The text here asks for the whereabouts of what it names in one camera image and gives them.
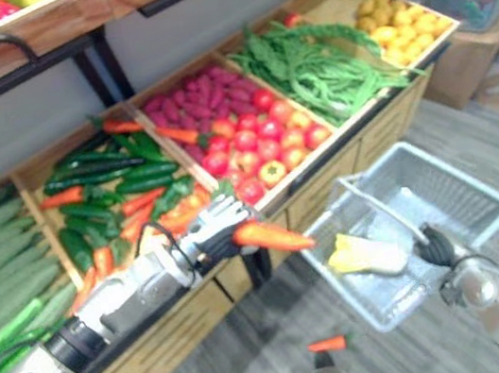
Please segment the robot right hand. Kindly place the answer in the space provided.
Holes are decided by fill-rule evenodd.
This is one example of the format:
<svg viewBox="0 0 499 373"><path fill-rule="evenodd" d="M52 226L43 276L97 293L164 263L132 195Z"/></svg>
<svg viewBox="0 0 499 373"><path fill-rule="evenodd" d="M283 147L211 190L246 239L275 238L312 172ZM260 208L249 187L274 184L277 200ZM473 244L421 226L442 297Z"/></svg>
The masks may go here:
<svg viewBox="0 0 499 373"><path fill-rule="evenodd" d="M428 223L422 224L420 231L426 242L416 242L414 250L417 256L436 266L453 267L456 261L455 247L447 236Z"/></svg>

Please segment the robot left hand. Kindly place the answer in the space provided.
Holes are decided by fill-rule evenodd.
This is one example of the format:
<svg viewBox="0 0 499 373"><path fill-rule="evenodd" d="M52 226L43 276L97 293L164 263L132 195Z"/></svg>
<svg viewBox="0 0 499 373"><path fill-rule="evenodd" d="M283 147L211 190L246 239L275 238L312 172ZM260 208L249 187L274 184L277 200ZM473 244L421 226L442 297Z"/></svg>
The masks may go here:
<svg viewBox="0 0 499 373"><path fill-rule="evenodd" d="M194 251L219 262L239 253L241 247L233 241L237 229L259 219L258 212L236 196L221 194L189 224L184 241L193 246Z"/></svg>

